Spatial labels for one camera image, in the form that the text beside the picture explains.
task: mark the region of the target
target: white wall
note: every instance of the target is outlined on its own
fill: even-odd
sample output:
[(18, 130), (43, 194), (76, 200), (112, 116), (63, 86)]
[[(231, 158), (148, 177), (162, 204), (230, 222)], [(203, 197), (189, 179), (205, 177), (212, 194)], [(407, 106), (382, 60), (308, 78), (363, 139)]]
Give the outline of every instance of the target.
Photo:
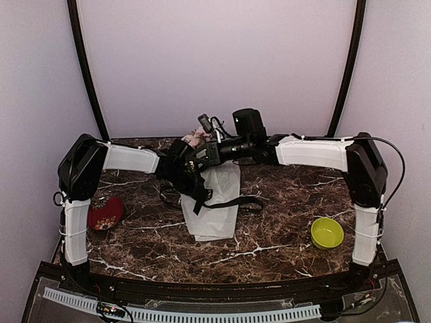
[(197, 117), (258, 108), (269, 133), (324, 135), (355, 0), (83, 0), (111, 137), (185, 135)]
[(98, 132), (66, 1), (0, 1), (0, 44), (0, 321), (19, 322), (59, 238), (57, 166)]
[[(385, 249), (398, 258), (422, 322), (431, 322), (431, 2), (367, 3), (356, 70), (339, 135), (368, 131), (404, 153), (407, 175), (385, 217)], [(400, 163), (382, 147), (393, 188)]]

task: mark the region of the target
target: bowl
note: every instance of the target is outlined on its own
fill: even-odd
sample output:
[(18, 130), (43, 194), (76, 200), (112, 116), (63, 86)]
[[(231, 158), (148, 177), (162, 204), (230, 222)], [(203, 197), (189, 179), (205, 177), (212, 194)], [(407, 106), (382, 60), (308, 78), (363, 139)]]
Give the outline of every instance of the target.
[(311, 226), (311, 241), (322, 250), (338, 247), (344, 240), (344, 231), (336, 220), (321, 217)]

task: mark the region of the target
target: white bag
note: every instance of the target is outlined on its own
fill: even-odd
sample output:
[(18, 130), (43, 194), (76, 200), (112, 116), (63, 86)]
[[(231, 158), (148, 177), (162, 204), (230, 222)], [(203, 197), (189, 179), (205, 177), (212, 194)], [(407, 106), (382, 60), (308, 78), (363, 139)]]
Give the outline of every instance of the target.
[[(240, 168), (228, 161), (202, 172), (205, 188), (213, 190), (207, 205), (229, 202), (240, 196)], [(221, 209), (202, 207), (199, 215), (193, 212), (196, 200), (181, 194), (181, 207), (190, 234), (196, 241), (211, 241), (234, 237), (238, 205)]]

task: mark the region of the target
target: white vent strip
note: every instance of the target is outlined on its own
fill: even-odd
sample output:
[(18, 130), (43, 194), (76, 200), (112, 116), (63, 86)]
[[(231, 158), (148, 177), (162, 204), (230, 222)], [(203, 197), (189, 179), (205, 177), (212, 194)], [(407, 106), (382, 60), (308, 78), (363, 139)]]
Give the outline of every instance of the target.
[[(48, 287), (45, 287), (43, 298), (50, 299), (51, 301), (55, 301), (56, 303), (63, 304), (82, 312), (97, 315), (97, 301), (94, 299), (86, 299)], [(239, 314), (162, 312), (134, 308), (133, 306), (127, 306), (127, 309), (132, 314), (133, 320), (136, 323), (285, 323), (299, 322), (321, 317), (319, 305), (292, 308), (288, 310)], [(130, 322), (130, 318), (126, 315), (122, 321)]]

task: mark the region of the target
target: white backdrop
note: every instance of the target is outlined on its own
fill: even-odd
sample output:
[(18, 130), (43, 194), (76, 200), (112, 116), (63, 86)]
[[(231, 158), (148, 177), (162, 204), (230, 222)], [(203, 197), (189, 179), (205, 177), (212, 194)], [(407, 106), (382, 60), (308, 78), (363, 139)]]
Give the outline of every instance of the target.
[(85, 0), (84, 41), (111, 137), (175, 136), (202, 113), (261, 111), (268, 133), (324, 135), (355, 0)]

